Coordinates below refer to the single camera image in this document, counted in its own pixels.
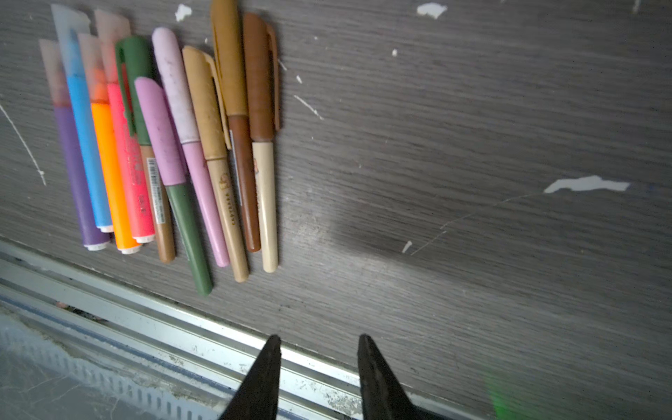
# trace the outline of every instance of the purple marker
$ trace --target purple marker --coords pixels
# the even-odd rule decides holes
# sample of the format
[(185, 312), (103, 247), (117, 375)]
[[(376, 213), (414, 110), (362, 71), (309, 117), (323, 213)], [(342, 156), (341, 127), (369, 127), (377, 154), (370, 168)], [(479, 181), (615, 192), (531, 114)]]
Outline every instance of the purple marker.
[(60, 146), (63, 149), (70, 189), (73, 193), (75, 210), (79, 219), (82, 243), (89, 251), (99, 251), (110, 243), (110, 234), (102, 233), (96, 227), (93, 218), (89, 186), (84, 173), (84, 162), (79, 149), (75, 116), (70, 105), (70, 95), (60, 57), (60, 48), (58, 42), (40, 40), (40, 50), (42, 51), (42, 61), (44, 61), (51, 99), (54, 103), (54, 115), (58, 125)]

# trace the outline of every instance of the blue marker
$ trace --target blue marker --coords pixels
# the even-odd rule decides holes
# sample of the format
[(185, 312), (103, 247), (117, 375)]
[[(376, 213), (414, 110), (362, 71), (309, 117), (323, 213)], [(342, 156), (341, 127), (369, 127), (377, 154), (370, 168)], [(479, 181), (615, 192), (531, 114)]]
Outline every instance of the blue marker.
[(89, 29), (91, 21), (85, 13), (62, 5), (51, 5), (51, 13), (54, 16), (60, 53), (63, 57), (63, 67), (70, 91), (70, 101), (75, 114), (79, 148), (82, 153), (84, 172), (89, 184), (89, 196), (93, 206), (93, 218), (95, 219), (95, 225), (100, 230), (112, 232), (112, 217), (110, 217), (110, 205), (108, 203), (108, 193), (105, 189), (103, 168), (100, 164), (98, 141), (93, 127), (89, 88), (86, 84), (84, 63), (77, 41), (78, 33), (91, 33)]

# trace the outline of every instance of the pen clip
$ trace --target pen clip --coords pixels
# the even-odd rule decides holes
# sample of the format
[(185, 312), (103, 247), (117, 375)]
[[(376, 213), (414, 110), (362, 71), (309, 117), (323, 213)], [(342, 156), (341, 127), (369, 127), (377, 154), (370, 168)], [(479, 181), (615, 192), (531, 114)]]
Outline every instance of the pen clip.
[(222, 120), (222, 130), (224, 131), (224, 143), (226, 143), (226, 148), (232, 150), (231, 147), (231, 138), (228, 134), (228, 122), (226, 120), (226, 110), (224, 108), (224, 99), (222, 98), (222, 89), (219, 85), (219, 76), (217, 73), (217, 65), (214, 62), (214, 59), (205, 52), (201, 51), (203, 58), (205, 58), (208, 67), (210, 68), (210, 74), (212, 75), (212, 80), (214, 81), (214, 88), (217, 94), (217, 102), (219, 103), (219, 115)]
[(136, 134), (135, 119), (133, 118), (133, 107), (130, 101), (130, 86), (128, 85), (128, 77), (124, 71), (126, 66), (126, 57), (124, 54), (123, 40), (116, 43), (114, 46), (114, 55), (117, 61), (117, 76), (119, 77), (119, 87), (122, 91), (122, 101), (124, 102), (124, 116), (128, 123), (128, 132), (131, 136)]
[(274, 110), (273, 121), (276, 125), (276, 131), (280, 130), (280, 73), (278, 66), (278, 43), (276, 42), (276, 31), (268, 23), (266, 24), (266, 32), (268, 33), (268, 46), (273, 55), (273, 91), (274, 91)]

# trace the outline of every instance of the pen cap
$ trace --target pen cap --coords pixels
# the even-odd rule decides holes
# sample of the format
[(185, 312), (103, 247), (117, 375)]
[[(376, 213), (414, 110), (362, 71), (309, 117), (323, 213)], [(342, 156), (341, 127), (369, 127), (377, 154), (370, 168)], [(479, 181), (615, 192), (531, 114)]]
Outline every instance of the pen cap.
[(130, 22), (123, 16), (101, 9), (96, 9), (93, 15), (95, 16), (95, 27), (98, 29), (106, 79), (108, 83), (118, 83), (119, 76), (117, 74), (117, 59), (114, 55), (114, 44), (130, 36)]
[(103, 68), (103, 56), (100, 53), (100, 41), (91, 34), (79, 34), (78, 39), (91, 103), (109, 103), (108, 82)]
[(177, 38), (168, 28), (156, 28), (152, 33), (152, 44), (179, 142), (186, 144), (199, 141), (192, 97)]
[(51, 5), (51, 13), (54, 16), (66, 76), (84, 77), (77, 34), (90, 34), (91, 21), (85, 13), (62, 5)]
[(152, 142), (152, 149), (157, 157), (161, 180), (167, 187), (185, 183), (187, 178), (179, 157), (179, 146), (171, 127), (170, 113), (163, 89), (148, 77), (138, 77), (135, 80), (135, 88)]
[(223, 159), (231, 148), (214, 60), (191, 46), (182, 49), (196, 123), (206, 160)]
[(69, 107), (70, 93), (68, 83), (63, 71), (63, 61), (60, 59), (58, 42), (52, 40), (40, 40), (40, 51), (46, 71), (46, 80), (49, 84), (49, 92), (54, 107)]
[[(250, 137), (254, 141), (272, 141), (280, 129), (280, 84), (278, 83), (278, 46), (273, 28), (254, 13), (243, 18), (243, 47)], [(275, 97), (271, 98), (271, 66)]]
[(237, 0), (212, 0), (210, 19), (217, 75), (226, 114), (247, 115), (247, 92)]
[(152, 77), (152, 58), (149, 43), (141, 36), (130, 36), (115, 46), (117, 74), (120, 81), (124, 80), (124, 69), (128, 80), (128, 89), (122, 89), (122, 99), (126, 109), (128, 131), (131, 136), (138, 135), (140, 146), (149, 146), (149, 134), (144, 125), (144, 118), (140, 110), (138, 93), (135, 90), (135, 79), (138, 77)]

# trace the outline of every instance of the highlighter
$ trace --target highlighter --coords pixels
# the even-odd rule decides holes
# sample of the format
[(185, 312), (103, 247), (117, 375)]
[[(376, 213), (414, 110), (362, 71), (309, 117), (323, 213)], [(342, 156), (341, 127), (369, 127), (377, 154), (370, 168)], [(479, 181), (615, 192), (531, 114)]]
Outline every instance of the highlighter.
[(220, 267), (226, 267), (229, 265), (228, 251), (212, 192), (212, 184), (210, 184), (208, 167), (203, 157), (203, 148), (198, 135), (194, 107), (189, 95), (189, 85), (184, 73), (184, 62), (177, 45), (177, 38), (170, 29), (157, 28), (152, 33), (152, 44), (163, 89), (175, 122), (177, 137), (184, 151), (215, 262)]
[(140, 251), (138, 244), (130, 232), (126, 196), (122, 183), (122, 173), (117, 157), (117, 142), (114, 137), (112, 111), (108, 99), (108, 84), (105, 79), (103, 57), (100, 52), (100, 41), (91, 34), (79, 34), (79, 47), (84, 62), (89, 97), (91, 100), (91, 115), (95, 135), (98, 138), (100, 162), (103, 167), (103, 178), (108, 191), (112, 226), (114, 226), (114, 240), (117, 249), (122, 254), (135, 254)]
[(217, 201), (219, 219), (224, 228), (233, 277), (238, 283), (244, 282), (249, 277), (249, 268), (238, 219), (236, 197), (228, 172), (226, 150), (231, 149), (231, 143), (214, 60), (205, 52), (191, 46), (182, 48), (182, 57), (198, 132), (203, 144), (203, 154), (208, 163), (210, 183)]
[(152, 58), (149, 43), (141, 36), (131, 36), (118, 41), (115, 45), (118, 80), (122, 85), (122, 100), (126, 110), (128, 132), (137, 136), (142, 155), (142, 167), (147, 187), (151, 195), (151, 208), (154, 216), (154, 230), (159, 248), (159, 258), (164, 263), (175, 259), (175, 239), (168, 205), (168, 196), (161, 183), (159, 166), (157, 165), (147, 127), (144, 124), (143, 112), (135, 89), (135, 79), (152, 77)]
[[(250, 113), (250, 137), (255, 162), (259, 234), (263, 270), (278, 268), (278, 223), (276, 221), (276, 174), (273, 138), (280, 129), (280, 83), (276, 32), (254, 13), (243, 18), (243, 50)], [(271, 89), (271, 68), (274, 86)]]
[(94, 14), (103, 56), (130, 232), (138, 243), (147, 243), (154, 241), (155, 238), (152, 209), (142, 168), (140, 146), (138, 140), (128, 132), (128, 122), (124, 116), (124, 100), (114, 56), (114, 44), (130, 36), (130, 22), (123, 16), (100, 9)]
[(79, 148), (89, 186), (89, 197), (93, 207), (95, 225), (103, 232), (112, 232), (112, 217), (110, 216), (108, 195), (105, 190), (103, 169), (98, 153), (93, 117), (91, 116), (89, 90), (77, 41), (77, 34), (91, 33), (89, 29), (91, 21), (84, 13), (62, 5), (51, 5), (51, 12), (54, 16), (60, 54), (63, 59), (70, 100), (75, 115), (75, 126), (77, 127)]
[(73, 193), (75, 211), (79, 221), (79, 232), (82, 236), (82, 244), (89, 251), (100, 251), (110, 243), (110, 234), (103, 233), (95, 225), (91, 198), (89, 198), (89, 186), (86, 182), (84, 162), (79, 149), (75, 115), (70, 106), (70, 95), (65, 78), (63, 62), (60, 59), (58, 42), (40, 40), (42, 61), (49, 84), (51, 100), (54, 104), (54, 115), (58, 125), (60, 147), (65, 158), (65, 167), (68, 171), (70, 190)]
[(196, 291), (201, 296), (207, 296), (212, 291), (212, 281), (196, 226), (186, 173), (180, 162), (179, 147), (171, 127), (165, 94), (157, 82), (148, 77), (136, 78), (135, 87), (156, 154), (159, 173), (166, 186), (177, 228), (192, 268)]
[(233, 147), (243, 233), (248, 251), (256, 252), (261, 249), (257, 188), (247, 112), (241, 25), (236, 0), (212, 0), (210, 19), (217, 75)]

